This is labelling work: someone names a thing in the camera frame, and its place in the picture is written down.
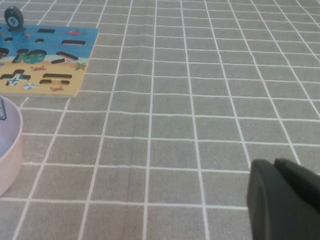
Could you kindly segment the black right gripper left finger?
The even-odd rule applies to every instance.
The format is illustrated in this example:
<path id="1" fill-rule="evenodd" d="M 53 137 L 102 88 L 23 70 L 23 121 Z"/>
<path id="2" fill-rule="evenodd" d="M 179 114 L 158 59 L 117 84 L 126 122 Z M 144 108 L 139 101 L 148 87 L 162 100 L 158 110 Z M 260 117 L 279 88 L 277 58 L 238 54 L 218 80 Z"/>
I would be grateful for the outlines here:
<path id="1" fill-rule="evenodd" d="M 265 159 L 255 159 L 251 163 L 246 202 L 252 238 L 254 240 L 318 240 L 320 218 L 274 218 L 276 178 L 274 163 Z"/>

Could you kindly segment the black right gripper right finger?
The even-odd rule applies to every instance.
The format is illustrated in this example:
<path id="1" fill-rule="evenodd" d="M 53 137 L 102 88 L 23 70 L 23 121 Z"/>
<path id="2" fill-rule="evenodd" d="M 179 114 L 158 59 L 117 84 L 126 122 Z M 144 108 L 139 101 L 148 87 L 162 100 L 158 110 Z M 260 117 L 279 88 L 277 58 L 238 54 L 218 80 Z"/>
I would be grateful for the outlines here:
<path id="1" fill-rule="evenodd" d="M 274 161 L 275 219 L 319 219 L 320 177 L 285 158 Z"/>

